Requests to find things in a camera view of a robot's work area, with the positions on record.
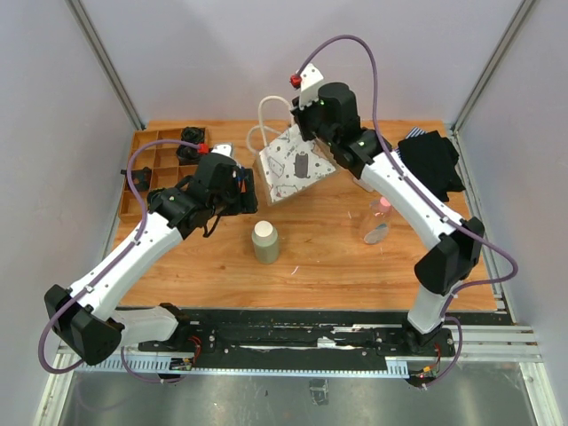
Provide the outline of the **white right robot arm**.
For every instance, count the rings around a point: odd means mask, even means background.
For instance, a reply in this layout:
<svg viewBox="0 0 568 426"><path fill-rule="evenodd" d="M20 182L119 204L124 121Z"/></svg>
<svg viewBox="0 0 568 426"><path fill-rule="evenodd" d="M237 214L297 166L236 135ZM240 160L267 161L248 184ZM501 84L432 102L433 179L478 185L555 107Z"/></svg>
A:
<svg viewBox="0 0 568 426"><path fill-rule="evenodd" d="M408 352L421 355L434 344L453 291L479 261L484 225L448 208L375 130L361 126L356 97L347 84L326 83L313 64L290 81L299 91L292 115L302 138L317 140L338 166L383 195L428 250L414 267L419 289L401 337Z"/></svg>

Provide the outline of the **beige canvas bag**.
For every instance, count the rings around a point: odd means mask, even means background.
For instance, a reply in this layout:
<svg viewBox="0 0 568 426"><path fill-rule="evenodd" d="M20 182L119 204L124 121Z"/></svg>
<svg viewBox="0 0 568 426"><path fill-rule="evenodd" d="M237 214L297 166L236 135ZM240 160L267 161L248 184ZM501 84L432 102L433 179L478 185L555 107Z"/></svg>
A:
<svg viewBox="0 0 568 426"><path fill-rule="evenodd" d="M290 109L281 96L270 95L260 100L258 124L246 136L247 149L255 156L267 203L286 201L338 172L338 166L315 140L305 141L299 127L290 123L280 132L264 123L264 104L279 101Z"/></svg>

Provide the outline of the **wooden compartment tray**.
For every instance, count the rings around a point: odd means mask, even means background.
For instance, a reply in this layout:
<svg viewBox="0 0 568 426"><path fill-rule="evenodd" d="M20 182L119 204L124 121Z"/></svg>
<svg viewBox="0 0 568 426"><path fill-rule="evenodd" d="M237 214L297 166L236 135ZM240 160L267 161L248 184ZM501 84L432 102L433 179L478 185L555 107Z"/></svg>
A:
<svg viewBox="0 0 568 426"><path fill-rule="evenodd" d="M155 146L145 149L133 162L132 170L143 169L144 167L149 167L152 170L150 189L139 193L142 198L145 199L154 190L172 187L184 177L194 174L198 164L187 166L178 164L176 150L179 145L194 147L202 154L212 149L206 128L205 143L199 145L183 141L180 138L182 129L140 130L133 134L130 147L132 153L151 142L157 143Z"/></svg>

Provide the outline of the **blue white striped cloth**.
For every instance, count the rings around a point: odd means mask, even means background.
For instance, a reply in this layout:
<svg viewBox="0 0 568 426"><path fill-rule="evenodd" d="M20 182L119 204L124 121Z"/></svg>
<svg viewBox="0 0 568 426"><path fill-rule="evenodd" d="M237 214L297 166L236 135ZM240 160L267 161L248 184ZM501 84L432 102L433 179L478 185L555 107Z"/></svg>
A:
<svg viewBox="0 0 568 426"><path fill-rule="evenodd" d="M396 147L396 152L397 152L398 156L401 157L403 153L410 152L416 146L415 140L418 137L421 137L421 136L423 136L427 133L428 133L428 131L426 131L426 130L420 128L420 127L413 127L406 134L406 136L398 142L398 145Z"/></svg>

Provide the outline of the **black garment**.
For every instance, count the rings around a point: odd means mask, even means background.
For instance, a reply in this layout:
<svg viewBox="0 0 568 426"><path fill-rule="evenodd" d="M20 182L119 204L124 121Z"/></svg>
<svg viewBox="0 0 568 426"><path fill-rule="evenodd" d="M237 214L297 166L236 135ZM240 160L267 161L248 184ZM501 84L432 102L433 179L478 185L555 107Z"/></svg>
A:
<svg viewBox="0 0 568 426"><path fill-rule="evenodd" d="M437 130L418 137L416 146L400 159L440 201L448 202L449 193L465 190L455 167L459 154L452 142Z"/></svg>

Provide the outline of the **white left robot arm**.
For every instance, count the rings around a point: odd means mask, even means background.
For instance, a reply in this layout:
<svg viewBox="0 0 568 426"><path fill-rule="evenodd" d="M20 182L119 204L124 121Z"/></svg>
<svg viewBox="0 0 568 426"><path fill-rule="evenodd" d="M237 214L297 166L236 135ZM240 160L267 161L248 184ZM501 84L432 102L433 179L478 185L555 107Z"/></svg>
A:
<svg viewBox="0 0 568 426"><path fill-rule="evenodd" d="M54 332L80 358L95 366L123 346L157 342L171 351L197 343L196 327L172 304L119 311L130 288L163 255L201 228L209 237L219 219L254 214L254 174L233 158L230 144L204 154L192 176L154 190L142 203L142 218L130 235L99 265L69 288L52 286L44 296Z"/></svg>

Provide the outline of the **white bottle grey cap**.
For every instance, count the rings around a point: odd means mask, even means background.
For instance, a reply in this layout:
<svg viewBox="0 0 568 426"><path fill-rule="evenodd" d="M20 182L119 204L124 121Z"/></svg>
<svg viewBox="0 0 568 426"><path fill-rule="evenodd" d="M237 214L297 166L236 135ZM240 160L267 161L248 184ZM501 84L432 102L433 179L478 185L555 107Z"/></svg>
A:
<svg viewBox="0 0 568 426"><path fill-rule="evenodd" d="M371 185L369 185L361 177L360 178L354 177L352 180L357 186L359 186L360 188L362 188L363 190L365 190L368 193L372 193L375 190Z"/></svg>

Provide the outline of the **cream bottle beige cap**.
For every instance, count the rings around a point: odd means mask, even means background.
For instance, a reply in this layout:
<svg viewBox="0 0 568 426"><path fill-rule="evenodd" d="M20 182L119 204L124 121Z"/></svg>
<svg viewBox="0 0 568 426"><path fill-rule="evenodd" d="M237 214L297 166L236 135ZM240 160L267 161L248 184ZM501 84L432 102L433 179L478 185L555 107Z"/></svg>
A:
<svg viewBox="0 0 568 426"><path fill-rule="evenodd" d="M279 256L279 235L273 224L262 220L255 224L251 239L256 259L262 264L272 264Z"/></svg>

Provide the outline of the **clear bottle pink cap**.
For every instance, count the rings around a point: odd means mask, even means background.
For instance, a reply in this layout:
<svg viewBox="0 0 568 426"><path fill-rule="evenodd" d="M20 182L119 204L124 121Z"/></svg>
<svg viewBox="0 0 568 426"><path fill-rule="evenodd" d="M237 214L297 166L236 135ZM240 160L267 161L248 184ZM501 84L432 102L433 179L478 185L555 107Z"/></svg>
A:
<svg viewBox="0 0 568 426"><path fill-rule="evenodd" d="M369 204L368 211L359 226L359 234L364 243L375 245L387 237L390 230L391 213L392 206L385 197Z"/></svg>

